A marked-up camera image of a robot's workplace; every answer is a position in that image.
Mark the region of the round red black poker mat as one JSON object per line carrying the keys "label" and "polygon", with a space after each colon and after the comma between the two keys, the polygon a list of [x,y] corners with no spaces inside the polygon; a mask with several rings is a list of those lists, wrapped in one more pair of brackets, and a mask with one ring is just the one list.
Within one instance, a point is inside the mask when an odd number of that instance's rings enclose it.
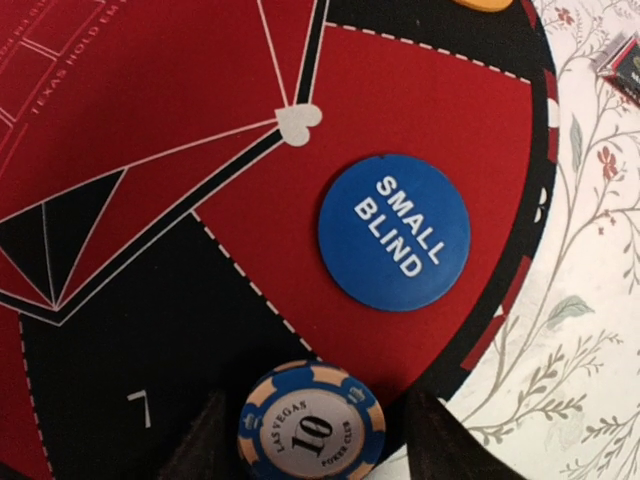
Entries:
{"label": "round red black poker mat", "polygon": [[[530,1],[5,1],[1,475],[153,479],[210,393],[237,412],[318,357],[384,407],[452,397],[530,268],[558,156]],[[470,216],[449,292],[409,312],[324,266],[324,197],[358,161],[438,168]]]}

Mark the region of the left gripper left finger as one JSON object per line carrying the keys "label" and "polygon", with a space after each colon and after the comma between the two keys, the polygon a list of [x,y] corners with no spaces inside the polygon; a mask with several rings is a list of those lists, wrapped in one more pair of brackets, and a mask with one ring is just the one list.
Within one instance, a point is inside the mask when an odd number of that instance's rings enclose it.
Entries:
{"label": "left gripper left finger", "polygon": [[186,436],[161,467],[158,479],[248,479],[230,436],[227,395],[214,390]]}

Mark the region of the blue small blind button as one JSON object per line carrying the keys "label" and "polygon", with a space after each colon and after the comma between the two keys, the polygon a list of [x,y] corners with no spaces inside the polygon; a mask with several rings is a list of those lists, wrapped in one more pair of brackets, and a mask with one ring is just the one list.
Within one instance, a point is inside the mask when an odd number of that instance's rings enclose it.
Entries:
{"label": "blue small blind button", "polygon": [[386,312],[428,306],[451,290],[470,255],[470,216],[437,168],[406,155],[361,160],[320,209],[321,257],[335,283]]}

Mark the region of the orange big blind button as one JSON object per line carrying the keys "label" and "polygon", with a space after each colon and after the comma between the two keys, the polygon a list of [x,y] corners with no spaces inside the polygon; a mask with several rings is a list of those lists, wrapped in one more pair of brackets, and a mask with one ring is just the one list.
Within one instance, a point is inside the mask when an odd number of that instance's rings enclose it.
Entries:
{"label": "orange big blind button", "polygon": [[485,13],[497,13],[507,9],[512,3],[512,0],[454,0],[457,4],[466,8],[485,12]]}

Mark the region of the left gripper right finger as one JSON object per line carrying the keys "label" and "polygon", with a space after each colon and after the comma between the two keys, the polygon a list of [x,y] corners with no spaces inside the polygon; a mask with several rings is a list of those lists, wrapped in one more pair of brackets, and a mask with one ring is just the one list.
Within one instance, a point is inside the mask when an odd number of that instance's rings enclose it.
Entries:
{"label": "left gripper right finger", "polygon": [[412,479],[521,480],[523,476],[485,449],[430,393],[412,389],[405,407]]}

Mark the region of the black triangular all-in marker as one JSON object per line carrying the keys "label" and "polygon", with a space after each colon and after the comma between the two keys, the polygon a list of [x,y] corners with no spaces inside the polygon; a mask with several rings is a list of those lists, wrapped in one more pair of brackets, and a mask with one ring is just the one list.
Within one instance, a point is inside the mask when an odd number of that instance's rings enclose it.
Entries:
{"label": "black triangular all-in marker", "polygon": [[639,105],[639,34],[619,34],[596,57],[596,75]]}

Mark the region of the blue ten poker chip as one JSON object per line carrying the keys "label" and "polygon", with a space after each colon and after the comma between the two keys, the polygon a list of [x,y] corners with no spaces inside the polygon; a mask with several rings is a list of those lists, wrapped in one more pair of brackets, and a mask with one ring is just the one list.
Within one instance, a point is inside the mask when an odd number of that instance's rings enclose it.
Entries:
{"label": "blue ten poker chip", "polygon": [[253,387],[237,444],[255,479],[362,479],[385,437],[383,409],[364,383],[330,364],[297,361]]}

